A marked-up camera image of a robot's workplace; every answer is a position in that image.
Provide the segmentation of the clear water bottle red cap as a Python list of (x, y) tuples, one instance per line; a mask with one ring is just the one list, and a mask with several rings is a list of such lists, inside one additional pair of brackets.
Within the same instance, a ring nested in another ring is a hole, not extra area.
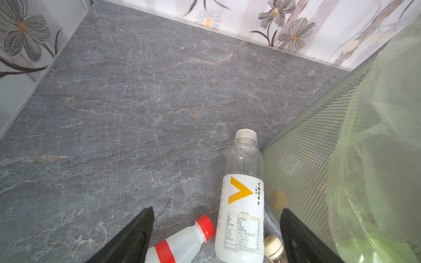
[(195, 224), (148, 249), (146, 263), (190, 263), (203, 244), (215, 235), (210, 218), (203, 215)]

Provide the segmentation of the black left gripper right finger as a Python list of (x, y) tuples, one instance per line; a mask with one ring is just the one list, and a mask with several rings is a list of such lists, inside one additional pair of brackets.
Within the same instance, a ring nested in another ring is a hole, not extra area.
[(289, 263), (344, 263), (287, 208), (281, 214), (280, 230)]

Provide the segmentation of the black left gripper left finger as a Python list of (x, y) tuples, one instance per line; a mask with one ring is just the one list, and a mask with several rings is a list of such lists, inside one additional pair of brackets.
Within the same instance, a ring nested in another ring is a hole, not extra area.
[(87, 263), (143, 263), (154, 220), (153, 208), (145, 208)]

